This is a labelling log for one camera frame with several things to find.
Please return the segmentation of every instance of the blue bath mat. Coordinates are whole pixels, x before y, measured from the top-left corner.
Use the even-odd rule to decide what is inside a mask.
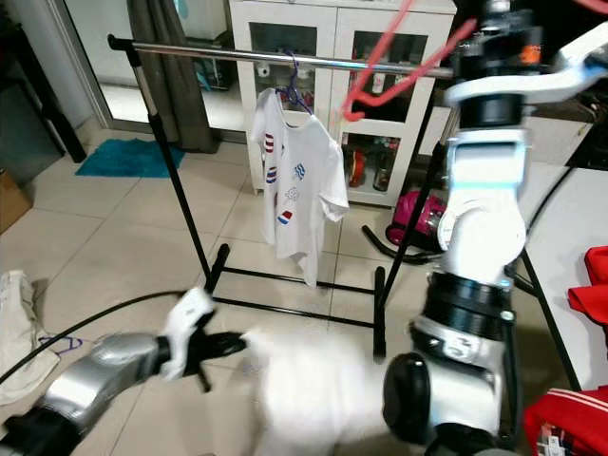
[[[171,148],[176,167],[183,152]],[[102,178],[168,178],[169,172],[156,142],[141,140],[104,141],[76,171],[77,176]]]

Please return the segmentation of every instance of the pink vacuum cleaner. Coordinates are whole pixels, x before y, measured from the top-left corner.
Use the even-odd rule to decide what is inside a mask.
[[[392,216],[392,223],[385,231],[387,239],[394,245],[399,245],[403,239],[418,194],[418,191],[407,192],[397,201],[397,206]],[[416,229],[411,241],[413,247],[422,249],[424,252],[406,255],[404,262],[409,264],[425,264],[441,255],[442,250],[437,241],[437,226],[445,210],[446,204],[440,198],[434,195],[430,195],[427,198],[422,214],[416,223]],[[370,227],[364,225],[361,230],[380,253],[391,258],[397,256],[397,252],[385,245],[373,233]]]

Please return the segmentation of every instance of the white stripe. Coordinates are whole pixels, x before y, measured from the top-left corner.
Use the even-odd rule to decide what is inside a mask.
[[[580,399],[580,398],[578,398],[576,396],[571,396],[569,394],[561,394],[559,392],[554,392],[554,391],[549,391],[549,392],[547,392],[547,394],[551,395],[551,396],[563,397],[565,399],[571,399],[571,400],[573,400],[575,402],[579,402],[581,404],[584,404],[585,406],[589,406],[589,407],[592,407],[594,409],[598,409],[598,410],[601,410],[601,411],[603,411],[605,413],[608,413],[608,408],[600,407],[597,404],[594,404],[593,402],[590,402],[590,401],[583,401],[582,399]]]
[[[579,392],[576,392],[576,391],[571,391],[570,389],[552,388],[552,389],[550,389],[550,391],[558,391],[558,392],[562,392],[564,394],[572,394],[572,395],[580,397],[581,399],[595,402],[596,404],[598,404],[602,407],[608,408],[608,403],[605,403],[604,401],[600,401],[599,399],[596,399],[595,397],[587,396],[585,394],[580,394]]]

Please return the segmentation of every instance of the white cloth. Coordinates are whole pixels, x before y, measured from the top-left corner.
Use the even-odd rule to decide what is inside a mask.
[[[349,339],[318,332],[244,337],[264,416],[255,456],[326,456],[337,443],[389,433],[382,417],[386,368]]]
[[[47,335],[32,309],[33,290],[23,271],[0,276],[0,374],[40,345]],[[11,404],[34,391],[59,362],[50,350],[41,352],[0,385],[0,405]]]
[[[257,98],[251,140],[265,157],[264,237],[315,286],[324,221],[339,221],[349,209],[342,150],[315,115],[288,126],[272,88]]]

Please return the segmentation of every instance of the gray curtain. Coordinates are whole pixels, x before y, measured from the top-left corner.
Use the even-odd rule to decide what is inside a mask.
[[[127,7],[134,40],[186,45],[173,0],[127,0]],[[191,152],[215,152],[192,59],[143,52],[140,55],[167,139]]]

